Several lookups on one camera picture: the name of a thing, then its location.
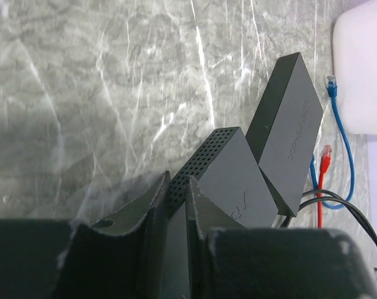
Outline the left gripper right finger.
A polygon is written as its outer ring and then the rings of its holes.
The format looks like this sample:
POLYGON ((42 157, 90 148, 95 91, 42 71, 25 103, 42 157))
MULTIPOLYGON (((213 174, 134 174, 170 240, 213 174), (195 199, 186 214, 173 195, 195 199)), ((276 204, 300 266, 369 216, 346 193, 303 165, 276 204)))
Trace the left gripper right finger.
POLYGON ((186 186, 192 298, 377 298, 353 239, 336 229, 248 229, 186 186))

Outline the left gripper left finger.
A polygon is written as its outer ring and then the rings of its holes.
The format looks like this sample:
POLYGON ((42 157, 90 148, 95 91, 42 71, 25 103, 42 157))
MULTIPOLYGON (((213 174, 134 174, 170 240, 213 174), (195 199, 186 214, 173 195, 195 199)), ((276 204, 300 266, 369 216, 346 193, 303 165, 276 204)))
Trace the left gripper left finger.
POLYGON ((93 225, 0 219, 0 298, 159 298, 169 183, 93 225))

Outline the black box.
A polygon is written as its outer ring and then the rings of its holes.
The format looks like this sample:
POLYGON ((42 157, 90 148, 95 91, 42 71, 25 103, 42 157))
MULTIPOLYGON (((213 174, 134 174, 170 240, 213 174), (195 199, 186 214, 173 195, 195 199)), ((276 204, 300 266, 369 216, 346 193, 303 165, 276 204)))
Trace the black box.
POLYGON ((194 176, 203 193, 244 227, 270 227, 277 207, 239 127, 215 129, 169 185, 161 298, 189 298, 184 192, 194 176))

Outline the black network switch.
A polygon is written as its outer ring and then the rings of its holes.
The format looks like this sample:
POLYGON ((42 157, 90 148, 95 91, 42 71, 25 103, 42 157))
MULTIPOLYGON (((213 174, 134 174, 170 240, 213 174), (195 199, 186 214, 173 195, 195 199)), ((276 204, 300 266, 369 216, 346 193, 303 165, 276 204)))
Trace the black network switch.
POLYGON ((301 53, 278 58, 246 140, 281 216, 298 213, 322 116, 301 53))

